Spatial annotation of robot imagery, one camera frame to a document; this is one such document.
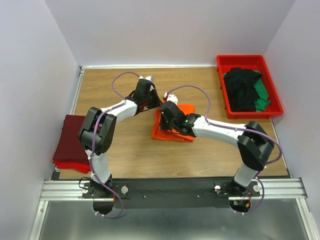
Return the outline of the orange t shirt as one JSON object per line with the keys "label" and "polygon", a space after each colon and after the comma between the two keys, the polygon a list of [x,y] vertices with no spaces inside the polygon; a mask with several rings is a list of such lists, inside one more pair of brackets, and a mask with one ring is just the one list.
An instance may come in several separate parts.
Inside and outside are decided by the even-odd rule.
{"label": "orange t shirt", "polygon": [[[195,106],[193,104],[178,104],[177,106],[184,114],[191,114],[195,112]],[[151,138],[153,140],[187,143],[194,141],[194,137],[178,134],[175,130],[161,130],[161,114],[158,107],[155,109],[154,119],[154,125],[151,131]]]}

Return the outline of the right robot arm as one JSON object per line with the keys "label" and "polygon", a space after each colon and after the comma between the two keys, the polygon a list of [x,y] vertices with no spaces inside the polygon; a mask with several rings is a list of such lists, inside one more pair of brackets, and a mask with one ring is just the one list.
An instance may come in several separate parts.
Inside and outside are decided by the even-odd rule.
{"label": "right robot arm", "polygon": [[275,147],[273,138],[255,121],[248,124],[230,124],[207,119],[205,116],[185,114],[168,100],[159,107],[160,123],[165,130],[175,131],[182,136],[203,137],[219,140],[238,148],[242,164],[230,183],[221,190],[227,194],[241,196],[253,178],[261,172]]}

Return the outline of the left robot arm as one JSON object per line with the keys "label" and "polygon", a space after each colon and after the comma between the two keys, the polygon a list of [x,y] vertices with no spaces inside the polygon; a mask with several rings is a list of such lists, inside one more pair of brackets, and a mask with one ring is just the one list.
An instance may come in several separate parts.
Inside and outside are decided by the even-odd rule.
{"label": "left robot arm", "polygon": [[107,195],[112,187],[107,151],[112,144],[116,124],[160,105],[154,77],[150,75],[140,76],[135,90],[120,103],[107,108],[91,107],[88,110],[78,140],[88,157],[92,188]]}

